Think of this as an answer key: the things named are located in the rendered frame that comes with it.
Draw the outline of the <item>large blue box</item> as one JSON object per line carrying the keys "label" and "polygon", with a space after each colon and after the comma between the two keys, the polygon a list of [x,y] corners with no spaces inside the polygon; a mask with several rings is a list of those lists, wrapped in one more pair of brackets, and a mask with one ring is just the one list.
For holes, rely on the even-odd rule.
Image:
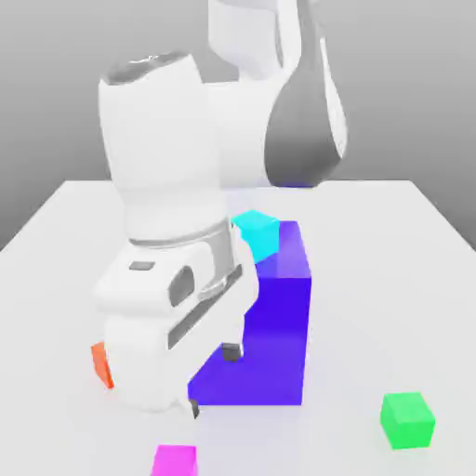
{"label": "large blue box", "polygon": [[245,315],[245,355],[216,350],[189,383],[200,405],[300,405],[311,300],[311,270],[300,228],[282,221],[279,250],[256,265],[259,293]]}

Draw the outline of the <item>small magenta cube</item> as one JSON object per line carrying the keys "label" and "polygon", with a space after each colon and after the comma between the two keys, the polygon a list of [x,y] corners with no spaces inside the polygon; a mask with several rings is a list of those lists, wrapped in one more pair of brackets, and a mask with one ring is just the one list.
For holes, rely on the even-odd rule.
{"label": "small magenta cube", "polygon": [[154,456],[151,476],[198,476],[196,447],[159,445]]}

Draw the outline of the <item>small cyan cube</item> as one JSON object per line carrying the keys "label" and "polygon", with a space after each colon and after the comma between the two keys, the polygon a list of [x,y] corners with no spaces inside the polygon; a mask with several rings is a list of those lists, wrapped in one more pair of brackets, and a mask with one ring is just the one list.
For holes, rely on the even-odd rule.
{"label": "small cyan cube", "polygon": [[256,210],[248,210],[231,219],[248,243],[253,260],[259,263],[279,250],[280,221]]}

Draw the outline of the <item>small orange cube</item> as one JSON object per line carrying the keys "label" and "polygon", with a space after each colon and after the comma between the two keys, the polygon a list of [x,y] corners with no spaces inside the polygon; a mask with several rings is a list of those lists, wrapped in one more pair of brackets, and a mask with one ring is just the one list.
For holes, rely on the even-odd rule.
{"label": "small orange cube", "polygon": [[113,381],[112,381],[111,370],[107,360],[104,343],[98,342],[94,344],[91,347],[91,354],[92,354],[94,369],[97,376],[103,382],[105,387],[111,390],[113,388]]}

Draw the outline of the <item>small green cube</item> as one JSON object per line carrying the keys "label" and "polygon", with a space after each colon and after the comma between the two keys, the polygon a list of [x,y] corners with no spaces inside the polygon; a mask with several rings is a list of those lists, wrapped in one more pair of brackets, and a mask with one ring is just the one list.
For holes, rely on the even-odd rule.
{"label": "small green cube", "polygon": [[428,448],[436,419],[420,392],[383,396],[380,425],[392,450]]}

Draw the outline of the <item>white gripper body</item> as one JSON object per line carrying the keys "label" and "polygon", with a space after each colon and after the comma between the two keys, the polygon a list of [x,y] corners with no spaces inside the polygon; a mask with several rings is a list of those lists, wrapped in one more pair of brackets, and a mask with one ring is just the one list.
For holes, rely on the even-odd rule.
{"label": "white gripper body", "polygon": [[196,240],[163,249],[127,244],[103,275],[104,347],[120,399],[164,411],[189,397],[189,382],[256,302],[255,263],[237,226],[227,243],[226,271],[210,241]]}

